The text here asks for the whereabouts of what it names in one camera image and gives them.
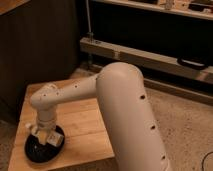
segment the wooden table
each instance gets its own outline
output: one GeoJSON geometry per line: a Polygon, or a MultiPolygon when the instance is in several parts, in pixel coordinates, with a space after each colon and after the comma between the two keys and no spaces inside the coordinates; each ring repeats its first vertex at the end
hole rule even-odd
{"type": "Polygon", "coordinates": [[[30,0],[0,0],[0,15],[29,1],[30,0]]]}
{"type": "MultiPolygon", "coordinates": [[[[76,81],[71,79],[55,84],[62,87],[76,81]]],[[[87,99],[58,106],[57,124],[63,128],[66,136],[65,145],[58,156],[43,164],[32,163],[26,158],[24,144],[29,132],[25,124],[34,123],[36,118],[36,111],[30,106],[29,99],[43,85],[34,84],[27,88],[8,171],[52,170],[113,157],[97,101],[87,99]]]]}

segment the cable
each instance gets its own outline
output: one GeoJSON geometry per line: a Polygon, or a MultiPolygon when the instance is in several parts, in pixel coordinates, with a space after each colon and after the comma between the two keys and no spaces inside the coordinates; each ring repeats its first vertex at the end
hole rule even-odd
{"type": "Polygon", "coordinates": [[[201,170],[202,170],[202,171],[205,171],[205,168],[204,168],[205,160],[206,160],[206,158],[207,158],[210,154],[213,154],[213,151],[207,153],[207,154],[203,157],[203,160],[202,160],[202,163],[201,163],[201,170]]]}

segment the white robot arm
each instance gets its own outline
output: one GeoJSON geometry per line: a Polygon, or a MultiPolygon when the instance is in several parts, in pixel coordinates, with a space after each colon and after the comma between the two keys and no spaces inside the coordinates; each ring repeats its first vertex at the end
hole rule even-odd
{"type": "Polygon", "coordinates": [[[121,171],[172,171],[157,123],[147,99],[143,75],[126,63],[113,63],[100,74],[58,89],[48,84],[31,97],[36,126],[28,125],[41,144],[56,126],[59,103],[97,97],[101,114],[121,171]]]}

